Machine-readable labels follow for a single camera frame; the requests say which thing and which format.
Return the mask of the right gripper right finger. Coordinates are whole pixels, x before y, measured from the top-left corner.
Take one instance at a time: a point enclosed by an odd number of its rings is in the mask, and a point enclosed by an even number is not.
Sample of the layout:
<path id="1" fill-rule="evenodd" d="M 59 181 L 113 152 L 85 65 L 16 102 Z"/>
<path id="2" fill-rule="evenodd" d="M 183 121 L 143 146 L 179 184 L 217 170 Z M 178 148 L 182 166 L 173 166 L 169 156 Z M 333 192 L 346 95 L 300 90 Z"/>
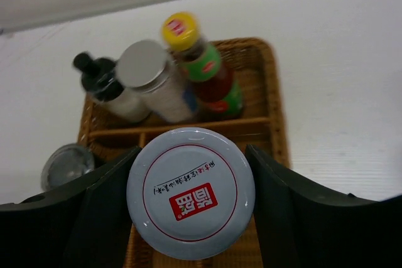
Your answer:
<path id="1" fill-rule="evenodd" d="M 400 267 L 401 197 L 359 198 L 320 185 L 254 145 L 254 220 L 265 267 Z"/>

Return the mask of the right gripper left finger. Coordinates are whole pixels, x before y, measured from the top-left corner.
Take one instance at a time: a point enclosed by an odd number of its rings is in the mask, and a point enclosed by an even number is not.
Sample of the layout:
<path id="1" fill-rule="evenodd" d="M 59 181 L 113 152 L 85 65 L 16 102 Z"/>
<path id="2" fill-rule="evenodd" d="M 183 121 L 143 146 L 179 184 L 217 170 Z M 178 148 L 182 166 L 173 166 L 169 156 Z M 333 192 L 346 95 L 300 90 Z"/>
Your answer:
<path id="1" fill-rule="evenodd" d="M 135 147 L 53 190 L 1 205 L 1 267 L 122 267 Z"/>

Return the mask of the black top glass grinder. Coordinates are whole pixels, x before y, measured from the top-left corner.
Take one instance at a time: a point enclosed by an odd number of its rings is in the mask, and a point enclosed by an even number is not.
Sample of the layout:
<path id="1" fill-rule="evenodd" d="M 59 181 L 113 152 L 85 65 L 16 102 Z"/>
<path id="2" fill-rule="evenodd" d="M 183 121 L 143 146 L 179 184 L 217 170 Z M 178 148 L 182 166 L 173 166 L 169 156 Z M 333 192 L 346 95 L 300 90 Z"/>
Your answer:
<path id="1" fill-rule="evenodd" d="M 50 191 L 95 170 L 94 155 L 83 146 L 67 144 L 58 148 L 41 171 L 41 188 Z"/>

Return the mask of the silver lid dark spice jar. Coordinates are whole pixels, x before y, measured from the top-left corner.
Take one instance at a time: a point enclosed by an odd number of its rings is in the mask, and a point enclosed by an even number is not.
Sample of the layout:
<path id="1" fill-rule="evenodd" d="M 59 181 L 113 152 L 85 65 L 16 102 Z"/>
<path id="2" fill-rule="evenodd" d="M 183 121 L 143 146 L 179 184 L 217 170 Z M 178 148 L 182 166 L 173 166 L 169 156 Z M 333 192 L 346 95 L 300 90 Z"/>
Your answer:
<path id="1" fill-rule="evenodd" d="M 199 127 L 151 140 L 129 173 L 126 199 L 140 236 L 156 251 L 201 260 L 228 249 L 247 229 L 254 178 L 242 151 Z"/>

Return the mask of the black cap salt shaker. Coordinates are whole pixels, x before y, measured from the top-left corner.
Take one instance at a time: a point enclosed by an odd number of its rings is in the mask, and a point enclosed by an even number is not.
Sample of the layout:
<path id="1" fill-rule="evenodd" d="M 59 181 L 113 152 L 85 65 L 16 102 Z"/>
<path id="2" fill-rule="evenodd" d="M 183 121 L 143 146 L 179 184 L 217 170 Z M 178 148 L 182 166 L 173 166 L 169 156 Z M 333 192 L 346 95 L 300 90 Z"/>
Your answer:
<path id="1" fill-rule="evenodd" d="M 116 77 L 116 61 L 82 52 L 72 65 L 81 72 L 81 85 L 90 98 L 108 112 L 126 122 L 139 123 L 151 111 L 135 92 L 126 88 Z"/>

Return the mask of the red chili sauce bottle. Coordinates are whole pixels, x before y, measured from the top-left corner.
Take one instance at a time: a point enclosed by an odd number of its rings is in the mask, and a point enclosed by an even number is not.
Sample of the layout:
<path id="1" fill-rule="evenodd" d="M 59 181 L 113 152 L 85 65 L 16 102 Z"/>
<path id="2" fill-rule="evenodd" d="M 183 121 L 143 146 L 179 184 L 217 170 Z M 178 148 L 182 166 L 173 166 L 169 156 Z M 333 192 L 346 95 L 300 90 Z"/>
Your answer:
<path id="1" fill-rule="evenodd" d="M 241 115 L 244 101 L 234 71 L 204 38 L 196 17 L 189 12 L 172 14 L 164 21 L 161 35 L 203 109 L 217 119 Z"/>

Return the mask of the blue label bead jar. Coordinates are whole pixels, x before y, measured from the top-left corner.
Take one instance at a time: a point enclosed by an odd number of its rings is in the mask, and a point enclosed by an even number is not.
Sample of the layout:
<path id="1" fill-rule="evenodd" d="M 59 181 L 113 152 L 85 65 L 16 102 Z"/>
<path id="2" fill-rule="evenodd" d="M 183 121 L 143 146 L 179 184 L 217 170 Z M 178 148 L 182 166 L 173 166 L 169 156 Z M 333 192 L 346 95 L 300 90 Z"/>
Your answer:
<path id="1" fill-rule="evenodd" d="M 164 121 L 179 124 L 196 118 L 198 103 L 192 86 L 159 43 L 141 40 L 130 45 L 118 59 L 115 73 Z"/>

